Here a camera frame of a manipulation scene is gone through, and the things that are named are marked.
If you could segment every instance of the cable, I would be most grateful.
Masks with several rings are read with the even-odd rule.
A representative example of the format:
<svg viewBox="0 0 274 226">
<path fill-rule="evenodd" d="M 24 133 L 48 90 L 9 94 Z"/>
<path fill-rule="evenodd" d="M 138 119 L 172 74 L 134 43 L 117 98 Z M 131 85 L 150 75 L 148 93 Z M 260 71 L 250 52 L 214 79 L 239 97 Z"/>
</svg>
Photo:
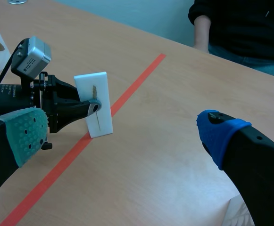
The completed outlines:
<svg viewBox="0 0 274 226">
<path fill-rule="evenodd" d="M 8 72 L 8 70 L 9 70 L 11 64 L 12 64 L 12 58 L 13 58 L 15 52 L 18 50 L 18 46 L 21 45 L 21 44 L 23 44 L 24 41 L 25 41 L 25 39 L 22 40 L 22 41 L 17 45 L 17 47 L 16 47 L 15 50 L 13 51 L 11 57 L 9 58 L 8 62 L 6 63 L 6 65 L 5 65 L 4 69 L 3 69 L 3 71 L 2 71 L 1 74 L 0 74 L 0 83 L 3 81 L 3 79 L 4 79 L 5 75 L 6 75 L 6 73 Z"/>
</svg>

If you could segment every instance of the teal gripper pad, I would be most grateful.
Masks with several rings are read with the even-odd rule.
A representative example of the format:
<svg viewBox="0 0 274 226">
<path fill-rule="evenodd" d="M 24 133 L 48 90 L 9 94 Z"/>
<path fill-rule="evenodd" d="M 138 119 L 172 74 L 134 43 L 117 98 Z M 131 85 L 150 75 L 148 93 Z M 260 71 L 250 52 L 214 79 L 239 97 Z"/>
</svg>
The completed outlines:
<svg viewBox="0 0 274 226">
<path fill-rule="evenodd" d="M 1 115 L 0 120 L 5 122 L 15 161 L 22 167 L 45 142 L 48 117 L 40 108 L 26 108 Z"/>
</svg>

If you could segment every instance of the red tape line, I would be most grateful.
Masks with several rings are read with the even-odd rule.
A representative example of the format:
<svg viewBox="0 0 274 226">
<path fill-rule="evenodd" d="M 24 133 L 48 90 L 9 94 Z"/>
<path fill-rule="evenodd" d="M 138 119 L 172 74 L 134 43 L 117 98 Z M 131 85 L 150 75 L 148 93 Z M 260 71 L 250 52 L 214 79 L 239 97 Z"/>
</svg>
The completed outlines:
<svg viewBox="0 0 274 226">
<path fill-rule="evenodd" d="M 112 105 L 112 116 L 114 116 L 117 111 L 119 111 L 119 109 L 156 69 L 156 67 L 163 61 L 165 57 L 165 54 L 160 54 Z M 72 149 L 59 161 L 59 163 L 57 163 L 57 165 L 44 177 L 44 179 L 42 179 L 42 181 L 39 182 L 38 185 L 35 186 L 35 188 L 12 210 L 12 212 L 1 222 L 0 226 L 15 226 L 91 141 L 92 138 L 90 137 L 90 134 L 85 134 L 77 142 L 77 144 L 75 144 L 74 147 L 72 147 Z"/>
</svg>

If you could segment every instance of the light blue wall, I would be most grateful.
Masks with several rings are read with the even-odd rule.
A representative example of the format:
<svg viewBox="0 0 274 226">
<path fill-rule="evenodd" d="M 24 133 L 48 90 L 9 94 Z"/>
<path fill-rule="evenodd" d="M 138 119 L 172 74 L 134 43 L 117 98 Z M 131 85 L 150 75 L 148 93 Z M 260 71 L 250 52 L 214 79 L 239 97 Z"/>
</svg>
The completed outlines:
<svg viewBox="0 0 274 226">
<path fill-rule="evenodd" d="M 187 15 L 194 0 L 56 1 L 185 45 L 193 45 L 193 25 Z"/>
</svg>

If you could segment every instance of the wooden table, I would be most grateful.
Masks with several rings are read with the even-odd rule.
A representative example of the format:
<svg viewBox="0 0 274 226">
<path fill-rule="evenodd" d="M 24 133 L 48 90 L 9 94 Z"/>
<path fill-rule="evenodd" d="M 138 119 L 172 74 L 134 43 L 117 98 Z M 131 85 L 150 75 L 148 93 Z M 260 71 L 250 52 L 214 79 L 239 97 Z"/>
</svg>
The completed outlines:
<svg viewBox="0 0 274 226">
<path fill-rule="evenodd" d="M 94 139 L 20 226 L 219 226 L 238 192 L 202 147 L 198 113 L 243 118 L 274 141 L 270 75 L 48 0 L 0 0 L 0 33 L 10 51 L 32 35 L 48 43 L 46 70 L 65 82 L 106 71 L 111 104 L 166 54 L 114 116 L 114 134 Z M 12 74 L 4 79 L 14 82 Z M 49 136 L 54 148 L 40 150 L 0 189 L 0 222 L 85 133 L 80 120 Z"/>
</svg>

